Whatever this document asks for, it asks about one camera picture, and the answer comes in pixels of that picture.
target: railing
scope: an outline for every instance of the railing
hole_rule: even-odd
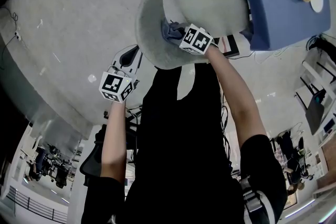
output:
[[[17,205],[20,205],[23,208],[41,216],[41,217],[50,219],[50,220],[58,222],[58,223],[63,223],[63,224],[67,223],[67,214],[66,213],[63,213],[63,212],[57,211],[55,209],[52,209],[50,207],[47,207],[45,205],[42,205],[39,202],[36,202],[36,201],[30,199],[29,197],[25,196],[24,194],[18,192],[12,186],[10,187],[7,198],[12,200]]]

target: forearm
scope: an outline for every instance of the forearm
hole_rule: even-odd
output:
[[[205,54],[222,86],[236,125],[239,146],[251,136],[266,134],[255,99],[245,81],[218,48],[210,46]]]
[[[111,107],[101,155],[101,176],[123,184],[126,166],[125,103]]]

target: table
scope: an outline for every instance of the table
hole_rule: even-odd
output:
[[[254,24],[251,50],[277,50],[330,28],[329,0],[316,13],[301,0],[248,0]]]

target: black sleeve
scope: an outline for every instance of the black sleeve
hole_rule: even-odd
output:
[[[250,176],[252,188],[262,191],[270,201],[278,222],[287,201],[286,181],[265,135],[249,138],[240,150],[242,178]]]
[[[110,177],[91,178],[86,194],[82,224],[106,224],[123,209],[124,187]]]

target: person's left arm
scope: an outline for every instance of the person's left arm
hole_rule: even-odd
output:
[[[122,185],[126,170],[125,103],[111,107],[101,154],[101,177],[111,177]]]

